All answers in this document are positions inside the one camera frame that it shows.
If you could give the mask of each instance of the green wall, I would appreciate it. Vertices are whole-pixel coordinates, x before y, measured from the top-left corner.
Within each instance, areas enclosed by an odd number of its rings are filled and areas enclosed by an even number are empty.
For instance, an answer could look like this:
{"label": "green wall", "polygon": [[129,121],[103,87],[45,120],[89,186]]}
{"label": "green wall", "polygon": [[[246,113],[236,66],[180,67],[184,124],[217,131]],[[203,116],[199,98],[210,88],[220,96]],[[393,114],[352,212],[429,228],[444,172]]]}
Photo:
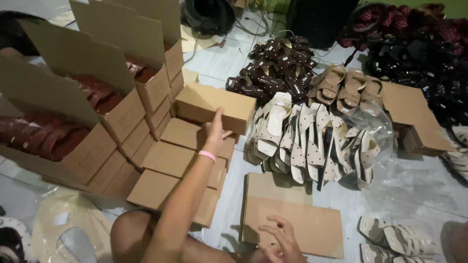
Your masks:
{"label": "green wall", "polygon": [[447,18],[468,17],[468,0],[381,0],[375,2],[384,2],[390,5],[408,5],[412,8],[418,8],[425,3],[443,3],[445,5],[445,14]]}

